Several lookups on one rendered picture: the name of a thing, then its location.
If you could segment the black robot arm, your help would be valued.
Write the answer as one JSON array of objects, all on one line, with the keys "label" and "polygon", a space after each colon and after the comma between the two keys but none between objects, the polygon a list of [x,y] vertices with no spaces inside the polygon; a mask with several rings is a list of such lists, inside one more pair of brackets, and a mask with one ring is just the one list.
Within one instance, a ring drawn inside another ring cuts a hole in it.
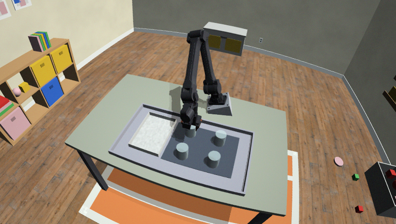
[{"label": "black robot arm", "polygon": [[[205,80],[203,81],[203,91],[210,95],[209,105],[224,105],[227,96],[221,93],[221,84],[216,79],[208,45],[209,33],[203,29],[190,31],[187,35],[187,42],[190,44],[186,76],[181,89],[181,100],[183,108],[180,111],[180,119],[183,121],[182,127],[190,130],[191,124],[196,123],[198,113],[198,94],[197,94],[197,71],[199,53],[201,52]],[[196,114],[195,114],[196,113]]]}]

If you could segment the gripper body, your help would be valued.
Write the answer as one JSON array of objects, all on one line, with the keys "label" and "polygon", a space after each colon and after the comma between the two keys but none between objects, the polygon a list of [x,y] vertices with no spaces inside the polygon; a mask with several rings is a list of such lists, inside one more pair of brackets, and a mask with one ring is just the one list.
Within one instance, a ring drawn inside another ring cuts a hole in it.
[{"label": "gripper body", "polygon": [[196,123],[192,123],[191,125],[199,127],[200,124],[201,124],[201,121],[200,121],[200,120],[201,120],[201,117],[202,117],[202,116],[198,115]]}]

